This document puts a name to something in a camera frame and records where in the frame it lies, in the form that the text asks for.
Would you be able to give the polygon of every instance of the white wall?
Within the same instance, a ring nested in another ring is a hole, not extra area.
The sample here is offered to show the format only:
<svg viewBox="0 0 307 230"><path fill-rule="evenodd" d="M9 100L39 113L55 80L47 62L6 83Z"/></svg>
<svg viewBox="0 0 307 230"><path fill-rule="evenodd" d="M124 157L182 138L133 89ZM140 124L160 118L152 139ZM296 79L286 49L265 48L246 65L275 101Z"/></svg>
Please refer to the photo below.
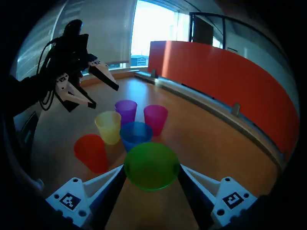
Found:
<svg viewBox="0 0 307 230"><path fill-rule="evenodd" d="M226 49L228 47L237 50L239 55L254 62L272 75L285 89L299 115L299 97L293 77L274 58L249 40L230 32L227 32L226 37Z"/></svg>

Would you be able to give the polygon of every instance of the green plastic cup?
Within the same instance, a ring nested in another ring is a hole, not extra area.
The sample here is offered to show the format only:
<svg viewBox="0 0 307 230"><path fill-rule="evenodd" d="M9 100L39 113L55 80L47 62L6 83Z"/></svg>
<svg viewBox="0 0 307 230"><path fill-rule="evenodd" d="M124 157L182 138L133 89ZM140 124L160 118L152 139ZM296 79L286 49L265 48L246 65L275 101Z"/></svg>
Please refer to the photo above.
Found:
<svg viewBox="0 0 307 230"><path fill-rule="evenodd" d="M169 186L177 178L180 163L176 154L159 143L143 143L129 151L124 170L129 180L146 191Z"/></svg>

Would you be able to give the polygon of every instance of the window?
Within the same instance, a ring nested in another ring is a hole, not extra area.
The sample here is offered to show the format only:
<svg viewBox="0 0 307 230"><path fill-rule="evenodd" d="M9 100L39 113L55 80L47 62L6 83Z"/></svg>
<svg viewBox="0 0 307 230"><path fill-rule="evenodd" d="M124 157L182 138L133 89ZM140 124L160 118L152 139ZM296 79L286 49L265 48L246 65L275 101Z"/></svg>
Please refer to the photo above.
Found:
<svg viewBox="0 0 307 230"><path fill-rule="evenodd" d="M219 42L215 37L213 37L213 42L212 42L212 46L217 47L217 48L223 48L223 44L221 42Z"/></svg>
<svg viewBox="0 0 307 230"><path fill-rule="evenodd" d="M189 15L137 1L131 44L131 66L147 66L151 41L188 41Z"/></svg>

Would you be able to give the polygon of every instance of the wooden floor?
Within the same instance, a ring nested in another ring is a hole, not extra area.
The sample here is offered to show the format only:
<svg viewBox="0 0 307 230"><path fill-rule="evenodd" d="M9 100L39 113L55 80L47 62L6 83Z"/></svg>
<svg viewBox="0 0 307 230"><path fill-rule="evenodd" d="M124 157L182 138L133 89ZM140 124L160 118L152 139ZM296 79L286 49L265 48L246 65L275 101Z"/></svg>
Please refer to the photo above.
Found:
<svg viewBox="0 0 307 230"><path fill-rule="evenodd" d="M85 88L97 108L78 106L71 113L54 101L42 112L33 144L32 164L45 184L45 197L72 177L83 181L98 176L74 157L73 146L85 134L99 134L94 118L113 110L123 99L138 103L136 121L143 122L143 109L165 106L168 120L153 141L169 146L180 162L206 176L220 180L231 176L255 196L267 194L277 177L276 166L249 139L221 119L154 85L135 78L117 81L119 91L105 84ZM124 162L121 141L106 147L109 169ZM107 229L198 229L178 181L157 192L144 192L127 179L106 226Z"/></svg>

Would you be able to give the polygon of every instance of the blue plastic cup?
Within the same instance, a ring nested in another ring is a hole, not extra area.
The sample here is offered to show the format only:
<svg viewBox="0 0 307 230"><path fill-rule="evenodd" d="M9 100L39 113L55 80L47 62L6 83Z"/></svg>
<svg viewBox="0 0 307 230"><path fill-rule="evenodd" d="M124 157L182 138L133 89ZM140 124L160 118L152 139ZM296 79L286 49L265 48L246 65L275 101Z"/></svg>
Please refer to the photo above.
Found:
<svg viewBox="0 0 307 230"><path fill-rule="evenodd" d="M152 129L149 125L142 122L130 122L120 129L119 135L128 153L134 146L150 142Z"/></svg>

